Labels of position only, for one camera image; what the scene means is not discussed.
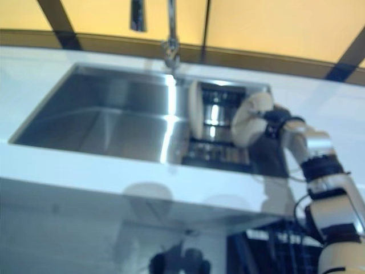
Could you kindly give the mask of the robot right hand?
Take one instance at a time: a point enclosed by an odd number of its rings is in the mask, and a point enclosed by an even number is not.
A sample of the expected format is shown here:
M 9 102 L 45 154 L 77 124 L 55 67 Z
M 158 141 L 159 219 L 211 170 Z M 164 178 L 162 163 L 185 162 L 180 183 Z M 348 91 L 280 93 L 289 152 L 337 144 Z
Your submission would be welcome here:
M 281 129 L 283 129 L 287 122 L 305 122 L 303 118 L 292 116 L 288 109 L 277 105 L 274 105 L 271 110 L 251 110 L 250 113 L 253 114 L 255 118 L 260 118 L 265 121 L 264 135 L 270 139 L 279 139 Z

